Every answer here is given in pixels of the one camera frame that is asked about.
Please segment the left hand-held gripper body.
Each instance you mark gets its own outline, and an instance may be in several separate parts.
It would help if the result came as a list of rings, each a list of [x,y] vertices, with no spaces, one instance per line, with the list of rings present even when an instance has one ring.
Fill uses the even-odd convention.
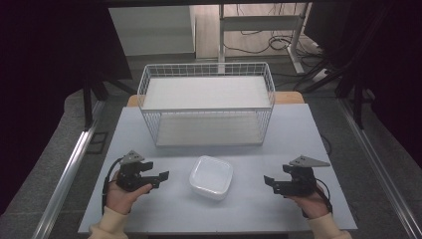
[[[131,150],[121,160],[116,184],[125,191],[132,192],[146,184],[152,184],[152,179],[142,177],[144,157]]]

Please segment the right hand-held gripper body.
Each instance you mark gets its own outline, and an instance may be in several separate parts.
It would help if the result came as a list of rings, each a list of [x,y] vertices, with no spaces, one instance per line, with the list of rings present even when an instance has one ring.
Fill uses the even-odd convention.
[[[277,181],[280,184],[280,189],[273,189],[275,194],[283,196],[309,196],[316,191],[317,187],[314,167],[329,167],[328,162],[304,155],[293,159],[287,165],[293,167],[293,171],[288,173],[291,176],[291,180]]]

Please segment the white square bowl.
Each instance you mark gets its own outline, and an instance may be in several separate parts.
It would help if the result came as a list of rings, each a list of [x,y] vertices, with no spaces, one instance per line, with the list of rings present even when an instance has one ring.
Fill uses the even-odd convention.
[[[191,189],[213,200],[223,200],[233,178],[233,166],[224,160],[208,155],[200,156],[189,176]]]

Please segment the white wire shelf rack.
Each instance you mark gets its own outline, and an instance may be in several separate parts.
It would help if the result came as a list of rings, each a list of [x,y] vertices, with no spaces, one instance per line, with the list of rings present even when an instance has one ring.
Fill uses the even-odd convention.
[[[147,65],[137,103],[157,146],[260,145],[275,85],[263,62]]]

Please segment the person's right hand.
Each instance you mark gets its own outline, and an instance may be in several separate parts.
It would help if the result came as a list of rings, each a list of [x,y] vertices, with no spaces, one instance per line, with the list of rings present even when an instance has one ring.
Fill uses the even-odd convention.
[[[307,219],[317,219],[329,214],[328,207],[317,192],[306,197],[289,196],[289,199],[301,208]]]

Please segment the person's left hand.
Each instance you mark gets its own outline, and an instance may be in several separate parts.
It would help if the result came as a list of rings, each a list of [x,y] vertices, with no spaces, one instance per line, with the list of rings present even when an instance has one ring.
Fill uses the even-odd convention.
[[[119,214],[127,215],[135,201],[141,195],[147,194],[152,189],[152,185],[146,184],[135,191],[127,192],[116,184],[117,176],[118,172],[116,171],[112,180],[107,184],[105,206]]]

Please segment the black metal stand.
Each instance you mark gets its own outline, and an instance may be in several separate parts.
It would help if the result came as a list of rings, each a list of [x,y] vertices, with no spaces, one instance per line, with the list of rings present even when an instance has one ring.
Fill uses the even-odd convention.
[[[106,101],[108,91],[105,82],[112,84],[124,92],[134,95],[136,90],[122,83],[120,80],[113,79],[102,72],[86,72],[83,80],[84,111],[85,111],[85,131],[88,131],[94,124],[94,110],[92,106],[92,96],[94,94],[98,101]]]
[[[360,129],[363,129],[362,123],[362,104],[364,103],[363,97],[363,78],[361,76],[358,61],[356,59],[350,60],[347,64],[339,69],[334,70],[326,77],[322,78],[316,83],[300,90],[300,93],[311,93],[322,86],[340,79],[334,93],[339,99],[345,99],[350,92],[353,92],[352,99],[352,118]]]

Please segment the white power strip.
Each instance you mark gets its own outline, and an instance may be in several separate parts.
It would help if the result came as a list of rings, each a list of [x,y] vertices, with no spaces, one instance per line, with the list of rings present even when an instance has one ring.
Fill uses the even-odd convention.
[[[323,78],[325,78],[327,75],[329,74],[329,70],[328,69],[321,69],[314,77],[313,77],[313,81],[314,82],[318,82],[320,80],[322,80]]]

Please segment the black curtain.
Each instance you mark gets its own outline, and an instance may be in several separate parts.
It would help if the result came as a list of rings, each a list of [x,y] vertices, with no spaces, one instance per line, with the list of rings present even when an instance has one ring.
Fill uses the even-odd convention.
[[[82,0],[0,0],[0,215],[85,80],[127,79],[108,7]]]
[[[357,52],[377,10],[391,8],[358,62],[372,109],[422,167],[422,0],[314,2],[305,35],[330,63],[343,67]]]

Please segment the grey cabinet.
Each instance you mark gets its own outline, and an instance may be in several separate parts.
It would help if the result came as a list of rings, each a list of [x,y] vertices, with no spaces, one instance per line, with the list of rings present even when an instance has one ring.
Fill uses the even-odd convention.
[[[127,56],[195,52],[194,18],[189,6],[109,8]]]

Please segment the black square floor frame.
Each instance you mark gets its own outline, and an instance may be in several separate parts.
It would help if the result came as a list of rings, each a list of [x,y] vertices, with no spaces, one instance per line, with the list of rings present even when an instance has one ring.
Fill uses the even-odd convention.
[[[108,137],[107,131],[95,132],[89,143],[87,154],[102,154]]]

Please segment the aluminium rail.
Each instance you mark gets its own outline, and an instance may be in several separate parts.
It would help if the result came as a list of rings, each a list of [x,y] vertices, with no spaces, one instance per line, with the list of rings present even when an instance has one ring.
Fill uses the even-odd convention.
[[[398,187],[393,182],[390,174],[381,161],[378,153],[370,142],[367,134],[355,122],[352,115],[352,108],[348,100],[338,100],[338,105],[341,108],[351,130],[353,131],[360,147],[372,167],[381,187],[383,188],[386,197],[390,201],[394,212],[398,216],[400,223],[406,231],[409,239],[422,239],[422,227],[418,224],[414,213],[410,206],[399,192]]]
[[[56,220],[60,214],[60,211],[64,205],[64,202],[71,189],[73,181],[77,175],[79,167],[82,163],[82,159],[87,151],[90,141],[94,135],[96,127],[99,123],[101,113],[103,112],[104,101],[98,101],[95,103],[92,109],[93,122],[87,128],[84,129],[80,134],[78,141],[72,151],[71,156],[64,168],[64,171],[56,185],[56,188],[44,210],[44,213],[31,237],[31,239],[48,239]]]

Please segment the white metal desk frame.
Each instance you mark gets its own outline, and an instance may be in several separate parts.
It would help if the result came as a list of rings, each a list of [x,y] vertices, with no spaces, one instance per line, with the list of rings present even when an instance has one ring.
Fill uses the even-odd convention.
[[[218,61],[225,61],[224,33],[233,31],[291,31],[293,37],[287,52],[298,75],[305,70],[296,53],[297,44],[307,16],[309,4],[306,3],[299,15],[278,16],[224,16],[224,5],[219,5],[219,50]]]

